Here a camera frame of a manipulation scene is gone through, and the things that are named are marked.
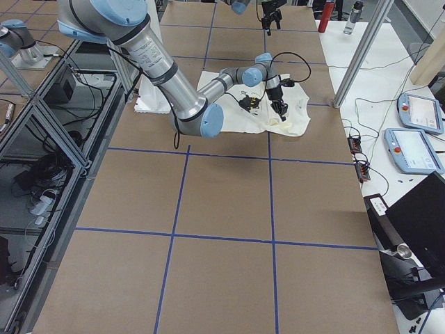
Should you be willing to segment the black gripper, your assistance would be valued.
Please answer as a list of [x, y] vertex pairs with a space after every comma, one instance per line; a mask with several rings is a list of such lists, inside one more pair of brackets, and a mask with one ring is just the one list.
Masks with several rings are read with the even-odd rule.
[[288, 104], [283, 102], [283, 92], [280, 85], [273, 87], [273, 88], [267, 88], [266, 94], [268, 97], [268, 100], [271, 102], [271, 107], [276, 112], [277, 115], [280, 116], [281, 121], [286, 120], [286, 113], [288, 111]]
[[261, 25], [262, 29], [266, 32], [267, 35], [271, 35], [270, 25], [272, 23], [272, 17], [270, 15], [272, 14], [273, 21], [276, 24], [277, 30], [281, 29], [282, 13], [281, 10], [278, 10], [278, 8], [286, 4], [287, 0], [267, 0], [261, 2], [261, 7], [263, 10]]

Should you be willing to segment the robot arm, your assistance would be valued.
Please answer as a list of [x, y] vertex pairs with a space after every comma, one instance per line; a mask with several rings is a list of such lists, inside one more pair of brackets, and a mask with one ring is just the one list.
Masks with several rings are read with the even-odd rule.
[[283, 100], [280, 77], [273, 58], [264, 53], [251, 67], [228, 67], [200, 90], [194, 89], [153, 32], [146, 1], [59, 1], [58, 26], [62, 34], [76, 40], [126, 49], [171, 105], [175, 131], [213, 138], [223, 127], [223, 109], [216, 104], [232, 86], [254, 87], [264, 82], [276, 114], [285, 120], [288, 105]]
[[[229, 0], [229, 1], [223, 1], [223, 3], [226, 3], [228, 6], [230, 6], [232, 11], [237, 15], [242, 15], [247, 9], [250, 1]], [[272, 23], [276, 24], [276, 28], [278, 30], [281, 29], [282, 13], [280, 8], [282, 6], [285, 6], [286, 4], [287, 4], [286, 0], [261, 1], [262, 16], [260, 17], [258, 12], [259, 5], [258, 1], [256, 1], [255, 10], [257, 19], [261, 23], [261, 27], [267, 33], [267, 35], [271, 35], [270, 26]]]

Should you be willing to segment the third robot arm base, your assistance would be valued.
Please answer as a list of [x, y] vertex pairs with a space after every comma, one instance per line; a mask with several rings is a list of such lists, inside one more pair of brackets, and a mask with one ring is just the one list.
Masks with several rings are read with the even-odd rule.
[[1, 23], [1, 53], [19, 70], [43, 70], [51, 59], [20, 19]]

